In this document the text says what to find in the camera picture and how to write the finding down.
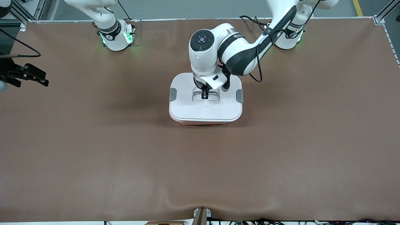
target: cable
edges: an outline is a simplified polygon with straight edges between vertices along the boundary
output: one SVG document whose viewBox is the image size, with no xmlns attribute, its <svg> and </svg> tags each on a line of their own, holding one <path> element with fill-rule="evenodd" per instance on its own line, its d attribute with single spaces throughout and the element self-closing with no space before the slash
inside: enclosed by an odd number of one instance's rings
<svg viewBox="0 0 400 225">
<path fill-rule="evenodd" d="M 261 29 L 262 31 L 264 31 L 264 28 L 262 28 L 262 26 L 261 26 L 261 24 L 260 24 L 260 22 L 258 21 L 258 19 L 257 19 L 256 16 L 254 17 L 254 19 L 256 20 L 256 22 L 257 22 L 258 26 L 260 27 L 260 29 Z"/>
<path fill-rule="evenodd" d="M 230 221 L 230 220 L 223 220 L 223 219 L 216 219 L 216 218 L 212 218 L 212 217 L 207 217 L 207 221 Z"/>
<path fill-rule="evenodd" d="M 201 88 L 200 86 L 198 86 L 197 83 L 196 83 L 196 79 L 194 77 L 193 77 L 193 81 L 194 81 L 194 84 L 196 85 L 196 87 L 198 89 L 200 89 L 200 90 L 209 90 L 209 88 Z"/>
<path fill-rule="evenodd" d="M 315 9 L 317 8 L 318 4 L 321 2 L 321 0 L 318 0 L 317 4 L 315 5 L 315 7 L 312 9 L 310 16 L 308 17 L 307 21 L 304 24 L 307 24 L 308 21 L 310 20 L 312 14 L 314 13 Z"/>
<path fill-rule="evenodd" d="M 261 66 L 260 66 L 260 57 L 258 56 L 259 55 L 259 52 L 258 52 L 259 49 L 260 49 L 260 45 L 257 46 L 257 65 L 258 65 L 258 71 L 260 72 L 260 80 L 257 80 L 251 73 L 249 73 L 249 75 L 256 82 L 261 83 L 261 81 L 262 81 L 262 72 L 261 72 Z"/>
<path fill-rule="evenodd" d="M 114 13 L 113 11 L 111 11 L 111 10 L 109 10 L 109 9 L 107 9 L 106 7 L 104 7 L 107 11 L 109 11 L 109 12 L 111 12 L 111 13 Z"/>
<path fill-rule="evenodd" d="M 5 34 L 5 35 L 9 36 L 10 38 L 14 39 L 14 41 L 17 41 L 17 42 L 21 43 L 22 45 L 24 45 L 25 47 L 27 47 L 28 49 L 30 49 L 30 50 L 36 52 L 36 54 L 37 54 L 37 55 L 19 55 L 19 54 L 18 54 L 18 55 L 15 55 L 15 56 L 12 57 L 12 58 L 18 58 L 18 57 L 35 58 L 35 57 L 40 57 L 40 56 L 42 55 L 42 54 L 41 54 L 40 52 L 38 52 L 36 49 L 34 49 L 34 48 L 32 48 L 31 46 L 29 46 L 29 45 L 23 43 L 22 41 L 16 39 L 15 37 L 9 35 L 9 34 L 8 34 L 7 32 L 5 32 L 4 30 L 0 29 L 0 31 L 1 31 L 3 34 Z"/>
<path fill-rule="evenodd" d="M 360 222 L 367 222 L 367 223 L 378 223 L 380 225 L 384 225 L 385 223 L 378 221 L 378 220 L 374 220 L 374 219 L 368 219 L 368 218 L 363 218 L 363 219 L 359 219 L 357 221 L 354 222 L 345 222 L 345 221 L 327 221 L 325 223 L 320 223 L 320 225 L 353 225 L 355 223 L 360 223 Z"/>
<path fill-rule="evenodd" d="M 118 0 L 118 4 L 119 4 L 120 7 L 122 8 L 122 10 L 125 12 L 126 16 L 128 17 L 126 20 L 131 20 L 131 17 L 128 15 L 128 13 L 126 12 L 126 10 L 124 9 L 124 7 L 122 6 L 122 4 L 120 3 L 120 0 Z"/>
<path fill-rule="evenodd" d="M 239 18 L 242 18 L 242 19 L 243 19 L 243 18 L 247 18 L 247 19 L 249 19 L 251 22 L 257 23 L 256 20 L 254 20 L 253 18 L 251 18 L 251 17 L 249 17 L 249 16 L 246 16 L 246 15 L 239 16 Z M 261 23 L 261 22 L 260 22 L 260 25 L 268 26 L 268 24 Z"/>
<path fill-rule="evenodd" d="M 94 23 L 94 21 L 92 22 L 92 26 L 94 26 L 95 28 L 98 29 L 98 27 L 97 27 L 97 25 Z"/>
</svg>

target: yellow floor line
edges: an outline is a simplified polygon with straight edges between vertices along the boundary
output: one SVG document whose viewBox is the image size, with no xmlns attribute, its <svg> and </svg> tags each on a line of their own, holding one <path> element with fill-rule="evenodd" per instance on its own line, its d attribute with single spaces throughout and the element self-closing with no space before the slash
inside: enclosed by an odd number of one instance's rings
<svg viewBox="0 0 400 225">
<path fill-rule="evenodd" d="M 358 0 L 353 0 L 353 3 L 354 3 L 354 7 L 356 8 L 357 15 L 358 16 L 364 16 L 362 14 L 362 11 L 361 11 L 361 8 L 360 8 L 360 4 L 358 3 Z"/>
</svg>

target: green led light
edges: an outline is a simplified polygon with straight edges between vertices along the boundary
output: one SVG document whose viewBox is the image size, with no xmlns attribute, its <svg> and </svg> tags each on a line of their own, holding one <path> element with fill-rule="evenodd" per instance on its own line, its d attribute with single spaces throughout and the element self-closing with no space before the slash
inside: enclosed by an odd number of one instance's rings
<svg viewBox="0 0 400 225">
<path fill-rule="evenodd" d="M 106 45 L 106 40 L 104 40 L 104 37 L 102 34 L 100 34 L 101 39 L 103 40 L 103 43 Z"/>
<path fill-rule="evenodd" d="M 303 32 L 301 32 L 301 34 L 299 35 L 299 39 L 297 39 L 297 42 L 299 42 L 301 40 L 302 35 L 303 35 Z"/>
<path fill-rule="evenodd" d="M 128 43 L 132 43 L 132 41 L 133 41 L 132 35 L 129 34 L 129 33 L 124 33 L 124 34 L 125 34 L 126 41 L 127 41 Z"/>
</svg>

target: black cable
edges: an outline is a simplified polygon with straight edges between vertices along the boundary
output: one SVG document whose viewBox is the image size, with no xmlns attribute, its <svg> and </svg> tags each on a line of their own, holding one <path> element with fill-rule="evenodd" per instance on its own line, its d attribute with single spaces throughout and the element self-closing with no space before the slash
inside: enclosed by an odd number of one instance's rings
<svg viewBox="0 0 400 225">
<path fill-rule="evenodd" d="M 315 5 L 315 7 L 312 9 L 310 16 L 308 17 L 307 21 L 304 24 L 307 24 L 308 21 L 310 20 L 312 14 L 314 13 L 315 9 L 317 8 L 318 4 L 321 2 L 321 0 L 318 0 L 317 4 Z"/>
<path fill-rule="evenodd" d="M 200 90 L 209 90 L 209 88 L 201 88 L 200 86 L 198 86 L 197 85 L 197 83 L 196 83 L 196 79 L 193 77 L 193 81 L 194 81 L 194 84 L 196 85 L 196 87 L 198 88 L 198 89 L 200 89 Z"/>
<path fill-rule="evenodd" d="M 15 37 L 9 35 L 9 34 L 8 34 L 7 32 L 5 32 L 4 30 L 0 29 L 0 31 L 1 31 L 3 34 L 5 34 L 5 35 L 9 36 L 10 38 L 14 39 L 14 41 L 17 41 L 17 42 L 21 43 L 22 45 L 24 45 L 25 47 L 27 47 L 28 49 L 30 49 L 30 50 L 36 52 L 36 54 L 37 54 L 37 55 L 19 55 L 19 54 L 18 54 L 18 55 L 17 55 L 17 58 L 18 58 L 18 57 L 35 58 L 35 57 L 40 57 L 40 56 L 42 55 L 42 54 L 41 54 L 40 52 L 38 52 L 36 49 L 34 49 L 34 48 L 32 48 L 31 46 L 29 46 L 29 45 L 23 43 L 22 41 L 16 39 Z"/>
<path fill-rule="evenodd" d="M 260 45 L 258 45 L 258 47 L 257 47 L 257 65 L 258 65 L 258 71 L 260 72 L 260 80 L 257 80 L 251 73 L 249 73 L 249 75 L 256 82 L 261 83 L 261 81 L 262 81 L 262 72 L 261 72 L 260 57 L 259 57 L 259 52 L 258 52 L 259 49 L 260 49 Z"/>
<path fill-rule="evenodd" d="M 218 65 L 218 67 L 219 67 L 219 68 L 223 68 L 223 67 L 225 66 L 224 62 L 223 62 L 223 61 L 221 61 L 221 59 L 220 59 L 220 58 L 218 58 L 218 60 L 219 60 L 219 61 L 220 61 L 220 63 L 222 64 L 222 65 L 219 65 L 219 64 L 217 64 L 217 65 Z"/>
<path fill-rule="evenodd" d="M 261 26 L 260 22 L 258 21 L 257 17 L 255 16 L 254 19 L 256 20 L 256 23 L 258 24 L 258 26 L 260 27 L 260 29 L 262 31 L 264 31 L 264 28 Z"/>
<path fill-rule="evenodd" d="M 216 219 L 216 218 L 212 218 L 212 217 L 207 217 L 207 221 L 230 221 L 230 220 L 223 220 L 223 219 Z"/>
<path fill-rule="evenodd" d="M 374 220 L 374 219 L 368 219 L 368 218 L 362 218 L 359 219 L 357 221 L 354 222 L 345 222 L 345 221 L 326 221 L 325 223 L 320 223 L 320 225 L 353 225 L 355 223 L 360 223 L 360 222 L 369 222 L 369 223 L 378 223 L 380 225 L 384 225 L 385 223 L 378 221 L 378 220 Z"/>
<path fill-rule="evenodd" d="M 251 17 L 249 17 L 249 16 L 246 16 L 246 15 L 239 16 L 239 18 L 242 18 L 242 19 L 243 19 L 243 18 L 247 18 L 247 19 L 249 19 L 251 22 L 257 23 L 253 18 L 251 18 Z M 268 26 L 268 24 L 261 23 L 261 22 L 260 22 L 260 25 Z"/>
<path fill-rule="evenodd" d="M 259 219 L 256 220 L 259 224 L 265 224 L 265 222 L 267 222 L 268 224 L 271 225 L 285 225 L 284 223 L 282 223 L 281 221 L 277 221 L 277 220 L 273 220 L 273 219 Z"/>
<path fill-rule="evenodd" d="M 109 12 L 111 12 L 111 13 L 114 13 L 113 11 L 111 11 L 111 10 L 109 10 L 109 9 L 107 9 L 106 7 L 104 7 L 107 11 L 109 11 Z"/>
<path fill-rule="evenodd" d="M 92 26 L 94 26 L 95 28 L 98 29 L 98 27 L 97 27 L 97 25 L 94 23 L 94 21 L 92 22 Z"/>
<path fill-rule="evenodd" d="M 128 13 L 126 12 L 126 10 L 124 9 L 124 7 L 122 6 L 122 4 L 120 3 L 120 0 L 118 0 L 118 4 L 119 4 L 120 7 L 122 8 L 122 10 L 125 12 L 126 16 L 128 17 L 126 20 L 131 20 L 131 17 L 128 15 Z"/>
</svg>

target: circular button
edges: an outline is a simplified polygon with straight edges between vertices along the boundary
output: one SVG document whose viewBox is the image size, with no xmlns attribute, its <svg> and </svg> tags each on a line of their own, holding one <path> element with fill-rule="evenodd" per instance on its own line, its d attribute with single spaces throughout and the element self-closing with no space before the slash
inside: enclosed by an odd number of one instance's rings
<svg viewBox="0 0 400 225">
<path fill-rule="evenodd" d="M 196 38 L 198 44 L 205 44 L 208 41 L 208 36 L 206 34 L 200 34 Z"/>
</svg>

